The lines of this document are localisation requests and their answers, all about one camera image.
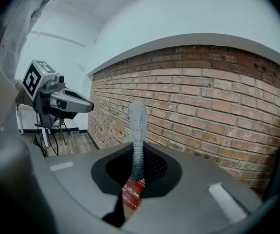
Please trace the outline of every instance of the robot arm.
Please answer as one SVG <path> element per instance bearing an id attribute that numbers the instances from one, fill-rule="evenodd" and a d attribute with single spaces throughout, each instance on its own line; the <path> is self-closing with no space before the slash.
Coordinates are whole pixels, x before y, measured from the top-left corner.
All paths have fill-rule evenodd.
<path id="1" fill-rule="evenodd" d="M 50 128 L 54 120 L 73 119 L 77 113 L 88 113 L 94 104 L 80 93 L 66 88 L 64 76 L 44 61 L 32 60 L 23 82 L 16 84 L 17 104 L 33 107 L 40 115 L 40 124 Z"/>

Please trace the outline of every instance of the gray plastic surface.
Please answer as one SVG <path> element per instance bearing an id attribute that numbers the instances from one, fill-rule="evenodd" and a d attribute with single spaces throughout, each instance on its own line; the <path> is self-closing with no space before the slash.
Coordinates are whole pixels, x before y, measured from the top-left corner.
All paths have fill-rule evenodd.
<path id="1" fill-rule="evenodd" d="M 207 234 L 222 230 L 231 223 L 208 192 L 209 185 L 219 182 L 248 211 L 253 212 L 261 205 L 254 192 L 212 162 L 171 148 L 147 144 L 175 158 L 182 166 L 183 175 L 178 185 L 166 196 L 142 199 L 122 229 L 135 233 L 163 234 L 178 231 L 181 234 Z"/>
<path id="2" fill-rule="evenodd" d="M 68 193 L 88 211 L 102 218 L 114 210 L 117 197 L 103 193 L 91 176 L 93 164 L 120 148 L 122 144 L 110 149 L 98 150 L 93 153 L 77 154 L 71 156 L 47 157 L 49 166 L 72 162 L 74 165 L 54 172 L 54 175 Z"/>
<path id="3" fill-rule="evenodd" d="M 59 234 L 82 234 L 82 233 L 98 233 L 98 234 L 118 234 L 129 233 L 122 231 L 96 217 L 93 209 L 86 210 L 81 203 L 79 203 L 75 196 L 70 194 L 69 188 L 63 187 L 57 180 L 55 174 L 51 172 L 48 163 L 42 156 L 40 149 L 37 146 L 29 145 L 31 159 L 34 167 L 35 176 L 38 184 L 47 200 L 52 213 L 55 218 L 55 225 Z M 87 192 L 87 197 L 93 199 L 93 195 Z"/>

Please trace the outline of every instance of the white wall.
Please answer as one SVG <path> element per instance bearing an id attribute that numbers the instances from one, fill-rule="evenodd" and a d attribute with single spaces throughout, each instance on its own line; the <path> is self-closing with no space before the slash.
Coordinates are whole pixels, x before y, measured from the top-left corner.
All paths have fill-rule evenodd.
<path id="1" fill-rule="evenodd" d="M 65 76 L 68 88 L 89 97 L 91 81 L 80 63 L 91 53 L 99 27 L 95 20 L 71 7 L 50 3 L 27 37 L 16 79 L 23 79 L 31 60 L 43 60 Z M 24 106 L 20 110 L 24 129 L 36 129 L 34 110 Z M 68 128 L 87 129 L 87 114 L 78 113 L 65 123 Z"/>
<path id="2" fill-rule="evenodd" d="M 223 42 L 228 36 L 233 38 Z M 160 46 L 174 46 L 178 39 L 182 45 L 221 42 L 250 51 L 253 47 L 256 54 L 280 64 L 280 15 L 268 0 L 135 0 L 107 21 L 87 59 L 86 72 Z"/>

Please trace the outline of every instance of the black cable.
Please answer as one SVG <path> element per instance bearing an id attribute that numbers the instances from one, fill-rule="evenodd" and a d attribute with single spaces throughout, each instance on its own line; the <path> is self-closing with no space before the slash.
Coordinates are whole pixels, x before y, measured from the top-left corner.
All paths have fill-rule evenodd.
<path id="1" fill-rule="evenodd" d="M 50 125 L 52 126 L 51 116 L 50 116 L 50 115 L 49 115 L 49 121 L 50 121 Z M 52 129 L 51 129 L 51 134 L 52 134 L 53 138 L 54 138 L 55 141 L 56 141 L 56 151 L 55 151 L 55 150 L 53 149 L 53 147 L 52 147 L 52 144 L 51 144 L 51 141 L 50 141 L 50 137 L 48 137 L 48 140 L 49 140 L 49 142 L 50 142 L 50 146 L 51 146 L 53 152 L 56 154 L 56 156 L 58 156 L 58 144 L 57 144 L 56 136 L 55 136 L 54 133 L 52 132 Z"/>
<path id="2" fill-rule="evenodd" d="M 36 123 L 38 123 L 38 113 L 36 113 Z M 42 140 L 41 140 L 41 136 L 40 136 L 40 133 L 39 133 L 39 127 L 38 126 L 37 126 L 37 131 L 38 131 L 38 136 L 40 138 L 40 145 L 41 145 L 40 149 L 42 151 L 42 154 L 46 157 L 47 156 L 47 152 L 46 152 L 46 150 L 42 146 Z"/>
<path id="3" fill-rule="evenodd" d="M 53 138 L 54 138 L 55 141 L 56 141 L 56 152 L 57 152 L 57 153 L 55 152 L 55 150 L 54 150 L 53 147 L 52 147 L 50 138 L 48 138 L 48 139 L 49 139 L 49 142 L 50 142 L 50 145 L 51 145 L 51 148 L 52 148 L 53 152 L 56 154 L 56 156 L 58 156 L 58 144 L 57 144 L 56 136 L 54 135 L 54 133 L 52 132 L 52 130 L 51 130 L 51 134 L 52 134 Z"/>

